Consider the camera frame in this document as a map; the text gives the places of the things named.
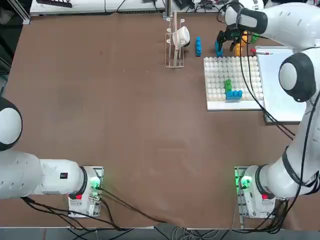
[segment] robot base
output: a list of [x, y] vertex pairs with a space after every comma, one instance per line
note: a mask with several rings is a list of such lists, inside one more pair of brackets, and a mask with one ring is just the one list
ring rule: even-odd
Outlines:
[[[95, 187], [101, 187], [104, 177], [103, 166], [84, 166], [87, 173], [87, 184], [82, 195], [68, 197], [69, 210], [86, 214], [92, 217], [100, 216], [101, 202], [100, 191]], [[69, 213], [73, 218], [86, 218], [86, 216]]]
[[265, 219], [275, 208], [276, 198], [263, 199], [263, 196], [257, 189], [257, 169], [258, 166], [235, 167], [241, 227], [243, 227], [244, 224], [242, 216]]

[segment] white pegboard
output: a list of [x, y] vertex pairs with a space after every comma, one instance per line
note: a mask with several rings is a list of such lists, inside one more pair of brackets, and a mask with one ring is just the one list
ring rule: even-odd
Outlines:
[[[257, 58], [249, 57], [253, 89], [249, 81], [248, 58], [242, 57], [242, 68], [247, 85], [255, 98], [263, 105], [263, 88]], [[240, 57], [205, 57], [203, 60], [205, 92], [208, 110], [255, 110], [260, 109], [246, 87], [241, 72]], [[231, 80], [232, 91], [242, 91], [239, 101], [226, 100], [225, 80]]]

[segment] green indicator light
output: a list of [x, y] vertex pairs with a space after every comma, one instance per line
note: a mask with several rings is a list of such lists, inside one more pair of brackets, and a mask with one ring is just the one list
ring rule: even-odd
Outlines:
[[238, 176], [238, 171], [234, 172], [234, 178], [235, 178], [235, 187], [236, 187], [236, 192], [239, 190], [239, 176]]
[[252, 177], [250, 176], [243, 176], [241, 178], [241, 185], [244, 187], [244, 188], [248, 188], [250, 186], [250, 183], [252, 181]]
[[100, 179], [97, 176], [93, 177], [91, 178], [90, 184], [92, 188], [98, 188], [100, 186]]

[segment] green block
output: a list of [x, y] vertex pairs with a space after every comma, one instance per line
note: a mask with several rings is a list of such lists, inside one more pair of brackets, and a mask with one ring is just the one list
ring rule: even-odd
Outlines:
[[252, 33], [252, 41], [251, 43], [254, 44], [259, 38], [259, 34], [257, 33]]
[[224, 89], [225, 89], [226, 93], [231, 91], [232, 85], [231, 85], [231, 80], [230, 79], [227, 79], [227, 80], [224, 81]]

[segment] white cup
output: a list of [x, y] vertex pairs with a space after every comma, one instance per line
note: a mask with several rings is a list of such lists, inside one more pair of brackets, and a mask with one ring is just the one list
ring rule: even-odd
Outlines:
[[189, 30], [186, 26], [183, 26], [177, 30], [177, 41], [176, 32], [172, 34], [173, 43], [176, 47], [181, 48], [190, 42]]

